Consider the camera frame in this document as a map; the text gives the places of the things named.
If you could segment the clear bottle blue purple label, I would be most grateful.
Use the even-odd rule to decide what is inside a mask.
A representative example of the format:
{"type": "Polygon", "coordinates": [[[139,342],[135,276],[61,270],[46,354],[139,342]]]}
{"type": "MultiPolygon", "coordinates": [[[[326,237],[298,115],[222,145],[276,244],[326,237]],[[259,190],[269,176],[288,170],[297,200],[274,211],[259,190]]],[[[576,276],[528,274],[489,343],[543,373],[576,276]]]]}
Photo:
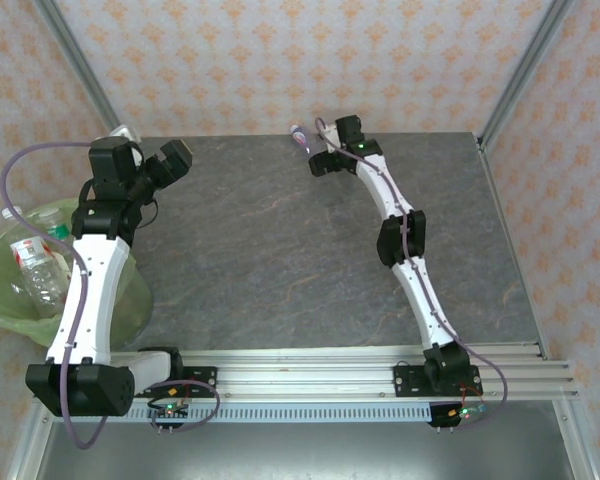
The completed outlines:
{"type": "Polygon", "coordinates": [[[311,157],[315,153],[314,138],[312,134],[304,127],[293,124],[289,128],[290,134],[294,142],[306,153],[308,157],[311,157]]]}

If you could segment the clear bottle red white label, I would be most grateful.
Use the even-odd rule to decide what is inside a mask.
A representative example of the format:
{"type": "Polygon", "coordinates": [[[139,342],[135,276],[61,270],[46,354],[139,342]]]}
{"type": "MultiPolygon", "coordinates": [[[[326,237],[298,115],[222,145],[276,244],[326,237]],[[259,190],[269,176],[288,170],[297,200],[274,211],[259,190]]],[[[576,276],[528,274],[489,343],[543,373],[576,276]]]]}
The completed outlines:
{"type": "Polygon", "coordinates": [[[10,245],[23,276],[26,291],[42,318],[61,315],[69,288],[66,273],[40,237],[10,245]]]}

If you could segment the aluminium frame post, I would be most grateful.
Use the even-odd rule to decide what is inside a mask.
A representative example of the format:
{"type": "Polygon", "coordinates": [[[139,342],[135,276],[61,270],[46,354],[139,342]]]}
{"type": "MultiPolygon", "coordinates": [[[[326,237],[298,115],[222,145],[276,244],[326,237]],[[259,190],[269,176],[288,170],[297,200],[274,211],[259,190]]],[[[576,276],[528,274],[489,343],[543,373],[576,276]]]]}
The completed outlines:
{"type": "Polygon", "coordinates": [[[57,1],[33,0],[33,3],[56,38],[56,42],[80,80],[104,124],[110,130],[119,127],[122,124],[119,115],[110,102],[57,1]]]}
{"type": "Polygon", "coordinates": [[[551,0],[482,133],[477,137],[477,145],[482,152],[486,152],[496,141],[500,130],[505,125],[575,1],[551,0]]]}

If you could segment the clear bottle green print label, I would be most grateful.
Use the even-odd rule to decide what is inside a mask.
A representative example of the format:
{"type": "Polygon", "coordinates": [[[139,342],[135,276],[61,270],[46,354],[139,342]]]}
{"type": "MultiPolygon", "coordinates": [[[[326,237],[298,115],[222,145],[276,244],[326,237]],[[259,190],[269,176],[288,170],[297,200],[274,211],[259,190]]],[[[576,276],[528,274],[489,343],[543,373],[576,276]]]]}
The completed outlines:
{"type": "Polygon", "coordinates": [[[69,217],[59,208],[48,208],[37,214],[39,225],[53,238],[61,241],[72,239],[69,217]]]}

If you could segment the small circuit board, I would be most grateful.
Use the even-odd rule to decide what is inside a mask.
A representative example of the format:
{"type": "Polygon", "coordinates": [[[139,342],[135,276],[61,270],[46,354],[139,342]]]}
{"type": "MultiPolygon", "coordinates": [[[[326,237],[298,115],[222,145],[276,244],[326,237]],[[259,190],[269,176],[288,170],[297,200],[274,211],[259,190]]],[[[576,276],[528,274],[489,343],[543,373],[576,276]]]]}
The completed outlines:
{"type": "Polygon", "coordinates": [[[153,399],[147,404],[153,419],[186,419],[189,417],[189,405],[183,400],[153,399]]]}
{"type": "Polygon", "coordinates": [[[460,419],[468,419],[471,416],[485,413],[487,405],[485,403],[477,403],[473,405],[460,405],[448,411],[449,418],[459,417],[460,419]]]}

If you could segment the aluminium table side rail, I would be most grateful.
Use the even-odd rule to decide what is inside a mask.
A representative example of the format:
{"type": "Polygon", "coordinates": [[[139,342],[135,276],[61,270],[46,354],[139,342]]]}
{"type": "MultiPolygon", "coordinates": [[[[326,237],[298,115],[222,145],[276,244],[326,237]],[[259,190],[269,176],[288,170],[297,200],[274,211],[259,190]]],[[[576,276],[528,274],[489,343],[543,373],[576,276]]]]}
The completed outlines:
{"type": "Polygon", "coordinates": [[[486,143],[479,136],[475,137],[475,141],[476,141],[476,148],[477,148],[477,151],[478,151],[478,154],[479,154],[479,157],[480,157],[480,160],[481,160],[481,163],[482,163],[482,166],[483,166],[486,178],[487,178],[487,182],[489,184],[489,188],[490,188],[491,194],[493,196],[496,209],[498,211],[499,219],[501,221],[501,224],[502,224],[502,227],[504,230],[504,234],[505,234],[508,248],[509,248],[509,251],[510,251],[510,254],[512,257],[512,261],[513,261],[517,276],[519,277],[522,291],[524,293],[527,303],[529,304],[529,309],[531,311],[531,318],[534,321],[534,325],[535,325],[537,333],[538,333],[537,343],[539,345],[541,356],[544,360],[551,360],[552,359],[551,350],[549,348],[547,338],[542,329],[542,326],[538,322],[538,319],[536,317],[536,312],[534,309],[534,302],[533,302],[531,296],[529,295],[526,279],[524,278],[524,274],[520,267],[518,256],[517,256],[517,253],[516,253],[516,250],[514,247],[514,243],[513,243],[511,234],[510,234],[509,225],[507,223],[504,207],[503,207],[503,204],[501,202],[501,199],[500,199],[500,196],[499,196],[499,193],[497,190],[495,177],[493,175],[492,168],[489,164],[486,143]]]}

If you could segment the grey metal sheet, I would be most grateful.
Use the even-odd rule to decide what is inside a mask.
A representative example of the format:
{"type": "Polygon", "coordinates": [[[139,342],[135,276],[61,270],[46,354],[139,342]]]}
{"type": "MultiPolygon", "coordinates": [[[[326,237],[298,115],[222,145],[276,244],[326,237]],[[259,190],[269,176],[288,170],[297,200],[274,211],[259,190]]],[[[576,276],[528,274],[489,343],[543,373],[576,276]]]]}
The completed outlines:
{"type": "Polygon", "coordinates": [[[574,480],[555,419],[518,409],[468,430],[425,424],[113,424],[80,451],[52,431],[36,480],[574,480]]]}

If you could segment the short aluminium frame bar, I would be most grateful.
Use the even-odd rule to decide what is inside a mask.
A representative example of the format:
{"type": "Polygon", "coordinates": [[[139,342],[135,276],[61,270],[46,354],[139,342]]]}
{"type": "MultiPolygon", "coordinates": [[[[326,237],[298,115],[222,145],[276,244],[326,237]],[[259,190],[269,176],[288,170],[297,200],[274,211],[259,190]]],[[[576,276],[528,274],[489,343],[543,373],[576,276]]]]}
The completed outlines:
{"type": "Polygon", "coordinates": [[[564,399],[554,400],[552,405],[574,480],[598,480],[577,408],[572,401],[564,399]]]}
{"type": "Polygon", "coordinates": [[[53,415],[37,399],[33,399],[6,480],[37,479],[53,424],[53,415]]]}

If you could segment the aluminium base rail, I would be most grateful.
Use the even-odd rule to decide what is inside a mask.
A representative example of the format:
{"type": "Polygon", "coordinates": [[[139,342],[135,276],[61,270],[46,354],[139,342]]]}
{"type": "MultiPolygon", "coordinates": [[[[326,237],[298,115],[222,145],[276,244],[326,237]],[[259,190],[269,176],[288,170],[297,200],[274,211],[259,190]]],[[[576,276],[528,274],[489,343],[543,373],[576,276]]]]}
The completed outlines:
{"type": "MultiPolygon", "coordinates": [[[[475,344],[486,401],[581,397],[570,365],[534,343],[475,344]]],[[[394,366],[423,361],[419,346],[185,351],[187,366],[213,366],[230,402],[394,402],[394,366]]]]}

